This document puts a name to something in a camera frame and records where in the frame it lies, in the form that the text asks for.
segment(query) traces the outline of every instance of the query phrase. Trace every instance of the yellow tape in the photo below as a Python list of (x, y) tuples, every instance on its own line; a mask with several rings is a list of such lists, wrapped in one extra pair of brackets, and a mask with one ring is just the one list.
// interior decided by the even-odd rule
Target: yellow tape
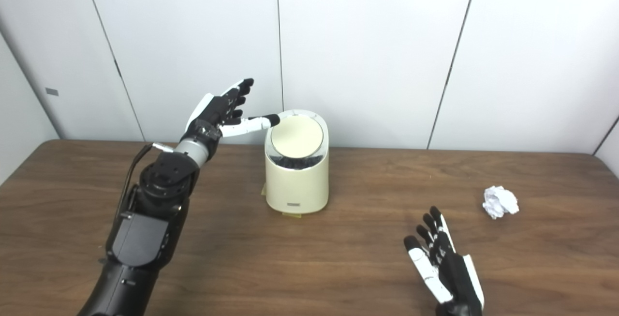
[(301, 217), (300, 214), (294, 214), (294, 213), (284, 213), (284, 212), (282, 212), (281, 215), (287, 215), (288, 217), (294, 217), (294, 218), (300, 218)]

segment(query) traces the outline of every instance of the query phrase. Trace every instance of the round lid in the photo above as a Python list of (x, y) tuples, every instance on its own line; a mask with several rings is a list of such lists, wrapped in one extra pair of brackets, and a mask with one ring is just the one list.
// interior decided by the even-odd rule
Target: round lid
[(320, 148), (323, 129), (309, 116), (291, 115), (273, 128), (271, 142), (281, 155), (301, 159)]

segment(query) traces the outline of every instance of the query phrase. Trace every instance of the panel seam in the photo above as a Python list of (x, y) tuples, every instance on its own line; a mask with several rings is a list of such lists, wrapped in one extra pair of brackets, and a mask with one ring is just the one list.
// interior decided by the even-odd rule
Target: panel seam
[(602, 138), (602, 141), (600, 142), (600, 144), (598, 144), (597, 148), (595, 148), (595, 151), (593, 152), (592, 155), (596, 155), (597, 154), (597, 151), (600, 150), (600, 148), (602, 147), (602, 144), (604, 144), (604, 142), (606, 142), (606, 138), (608, 138), (610, 133), (613, 132), (613, 129), (615, 129), (615, 126), (617, 125), (617, 122), (619, 122), (619, 116), (617, 116), (617, 119), (615, 119), (615, 122), (613, 122), (613, 124), (610, 127), (610, 129), (608, 130), (608, 132), (606, 132), (606, 135), (604, 135), (604, 138)]
[(283, 66), (281, 64), (281, 19), (280, 19), (280, 10), (279, 10), (279, 0), (277, 0), (277, 38), (279, 40), (279, 77), (281, 84), (281, 111), (284, 111), (283, 104)]
[(436, 116), (434, 117), (434, 123), (432, 124), (432, 129), (429, 133), (429, 139), (427, 140), (426, 149), (429, 149), (429, 146), (432, 142), (432, 137), (434, 136), (434, 130), (436, 129), (436, 122), (438, 121), (438, 115), (441, 112), (442, 100), (445, 98), (445, 92), (447, 91), (447, 84), (449, 84), (449, 78), (451, 77), (451, 70), (454, 67), (454, 62), (456, 60), (456, 54), (458, 52), (458, 47), (460, 46), (460, 39), (462, 38), (462, 32), (464, 31), (464, 25), (466, 24), (466, 19), (469, 16), (469, 9), (471, 8), (471, 1), (466, 5), (466, 11), (464, 12), (464, 18), (462, 19), (462, 25), (460, 26), (460, 33), (458, 34), (458, 40), (456, 41), (456, 47), (454, 49), (454, 55), (451, 57), (451, 64), (449, 65), (449, 71), (447, 71), (447, 78), (445, 79), (445, 85), (442, 87), (441, 99), (438, 102), (438, 108), (436, 109)]
[(135, 112), (135, 107), (133, 107), (133, 102), (131, 101), (131, 96), (129, 95), (129, 91), (127, 89), (127, 85), (124, 82), (124, 78), (122, 77), (120, 67), (118, 65), (118, 61), (114, 54), (114, 49), (112, 48), (112, 44), (110, 43), (110, 38), (108, 38), (108, 32), (105, 30), (105, 26), (103, 25), (103, 20), (101, 19), (101, 14), (99, 13), (99, 7), (97, 7), (97, 3), (95, 0), (91, 0), (92, 5), (95, 7), (95, 12), (97, 12), (97, 18), (99, 19), (99, 24), (101, 25), (101, 29), (103, 30), (103, 35), (105, 36), (105, 40), (108, 43), (108, 47), (110, 49), (110, 53), (112, 55), (112, 60), (114, 60), (115, 67), (118, 71), (118, 76), (120, 76), (120, 81), (122, 82), (122, 87), (124, 88), (124, 92), (127, 95), (127, 99), (129, 100), (129, 105), (131, 107), (131, 111), (133, 112), (133, 117), (135, 117), (135, 122), (137, 123), (137, 128), (140, 130), (140, 135), (142, 135), (142, 140), (146, 142), (146, 138), (144, 137), (144, 131), (142, 131), (142, 125), (140, 124), (140, 120), (137, 118), (137, 113)]

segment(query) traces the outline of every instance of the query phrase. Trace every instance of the robotic finger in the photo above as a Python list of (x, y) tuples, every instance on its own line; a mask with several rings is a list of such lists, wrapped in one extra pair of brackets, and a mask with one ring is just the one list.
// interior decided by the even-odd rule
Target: robotic finger
[(276, 126), (279, 122), (280, 118), (277, 114), (255, 116), (249, 119), (234, 118), (224, 122), (219, 130), (221, 131), (221, 136), (226, 138), (268, 129)]
[(447, 238), (449, 239), (449, 244), (451, 245), (451, 248), (455, 252), (456, 248), (454, 247), (454, 242), (451, 239), (451, 234), (449, 234), (449, 228), (447, 228), (447, 222), (445, 221), (445, 217), (442, 216), (441, 211), (438, 210), (438, 208), (436, 208), (436, 206), (432, 206), (429, 209), (429, 214), (434, 219), (434, 221), (436, 223), (436, 227), (438, 228), (438, 231), (439, 232), (444, 232), (447, 235)]
[(424, 247), (419, 243), (418, 239), (414, 236), (405, 237), (404, 247), (409, 251), (409, 256), (413, 264), (415, 264), (415, 267), (424, 279), (427, 288), (434, 295), (434, 298), (436, 298), (439, 303), (447, 303), (453, 300), (454, 296), (449, 292), (447, 287), (443, 285), (438, 276), (438, 268), (430, 262)]

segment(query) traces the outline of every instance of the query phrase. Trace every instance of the wooden table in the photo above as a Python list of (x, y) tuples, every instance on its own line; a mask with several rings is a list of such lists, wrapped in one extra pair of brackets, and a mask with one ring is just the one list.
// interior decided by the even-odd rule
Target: wooden table
[[(141, 146), (47, 142), (0, 187), (0, 314), (77, 314)], [(219, 146), (147, 314), (431, 316), (402, 239), (436, 205), (473, 256), (486, 315), (619, 315), (619, 180), (595, 157), (331, 153), (327, 208), (296, 219), (260, 195), (261, 147)], [(520, 213), (491, 220), (481, 203), (492, 185), (512, 190)]]

